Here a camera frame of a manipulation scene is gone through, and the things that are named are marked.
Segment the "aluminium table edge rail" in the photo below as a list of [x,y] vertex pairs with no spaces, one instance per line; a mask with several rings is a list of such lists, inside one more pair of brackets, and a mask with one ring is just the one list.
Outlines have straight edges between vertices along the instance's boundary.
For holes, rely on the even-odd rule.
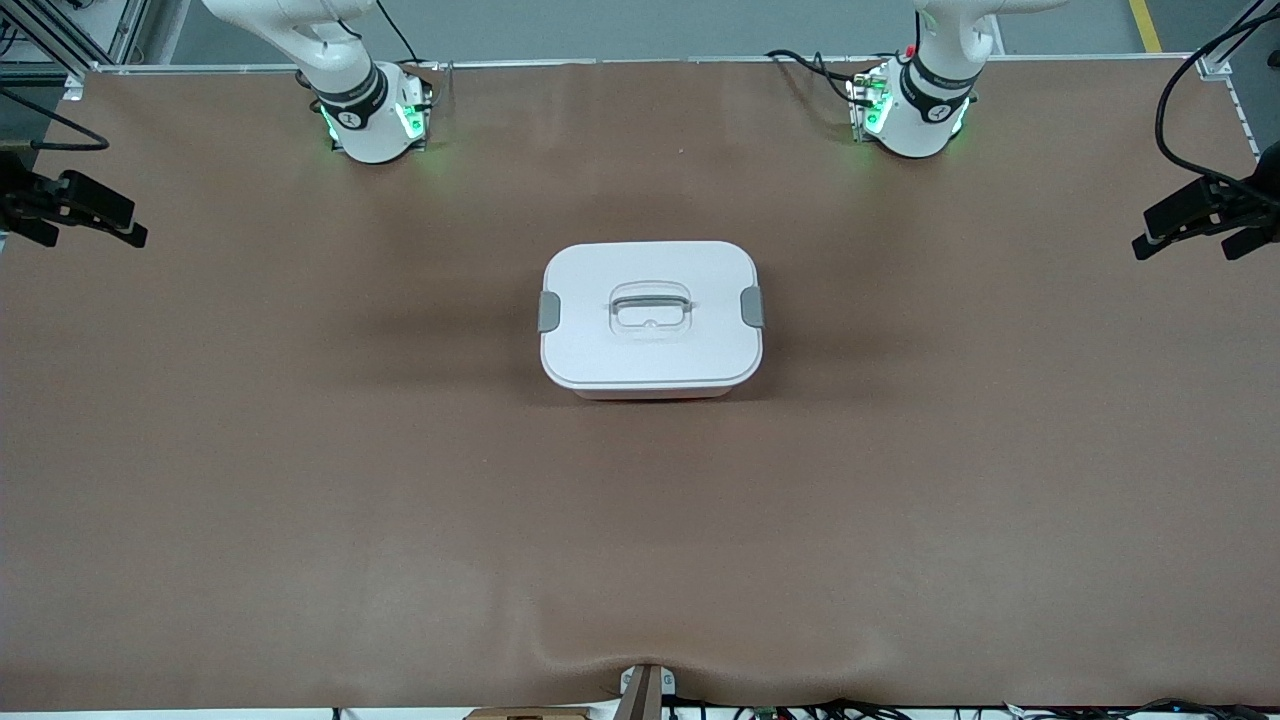
[[[1068,54],[997,54],[989,58],[987,61],[988,67],[995,67],[998,63],[1014,63],[1014,61],[1175,61],[1180,63],[1189,58],[1188,53],[1110,53],[1110,54],[1083,54],[1083,55],[1068,55]],[[639,59],[639,64],[657,64],[657,63],[692,63],[692,64],[714,64],[714,63],[750,63],[759,64],[767,63],[771,59],[765,55],[741,55],[741,56],[689,56],[689,58],[657,58],[657,59]],[[416,64],[411,63],[411,68],[422,68],[428,70],[436,69],[498,69],[498,68],[534,68],[534,67],[562,67],[562,65],[599,65],[608,64],[608,59],[595,59],[595,58],[556,58],[556,59],[540,59],[540,60],[506,60],[506,61],[419,61]],[[92,63],[87,74],[105,74],[105,76],[214,76],[214,74],[273,74],[273,73],[285,73],[294,70],[296,64],[293,63],[275,63],[275,64],[118,64],[109,65],[102,63]]]

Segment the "brown table mat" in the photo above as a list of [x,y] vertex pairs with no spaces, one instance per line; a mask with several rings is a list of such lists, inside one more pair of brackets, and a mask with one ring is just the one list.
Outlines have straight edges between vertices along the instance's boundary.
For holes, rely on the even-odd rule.
[[[1280,706],[1280,249],[1146,263],[1174,61],[989,67],[947,152],[771,63],[461,69],[361,167],[285,73],[97,76],[146,249],[0,254],[0,711]],[[544,372],[579,243],[723,240],[758,370]]]

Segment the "white box lid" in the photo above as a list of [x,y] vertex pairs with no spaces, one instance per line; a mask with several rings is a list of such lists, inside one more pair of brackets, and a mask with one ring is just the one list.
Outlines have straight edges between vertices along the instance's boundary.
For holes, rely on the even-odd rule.
[[739,387],[764,355],[756,264],[723,240],[579,243],[547,264],[540,359],[559,387]]

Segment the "pink plastic box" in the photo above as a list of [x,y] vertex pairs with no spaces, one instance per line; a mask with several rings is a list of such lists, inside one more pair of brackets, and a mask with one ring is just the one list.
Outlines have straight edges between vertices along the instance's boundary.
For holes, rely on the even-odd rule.
[[694,388],[657,388],[657,389],[575,389],[573,392],[585,400],[591,401],[676,401],[676,400],[703,400],[719,398],[728,395],[733,387],[694,387]]

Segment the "aluminium frame profile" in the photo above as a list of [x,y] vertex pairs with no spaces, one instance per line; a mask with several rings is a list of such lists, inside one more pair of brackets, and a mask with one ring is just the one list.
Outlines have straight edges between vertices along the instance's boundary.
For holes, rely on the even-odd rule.
[[1196,51],[1196,70],[1202,79],[1226,79],[1231,56],[1263,24],[1263,18],[1280,13],[1280,0],[1247,0],[1233,20]]
[[151,0],[0,0],[0,69],[82,77],[125,61]]

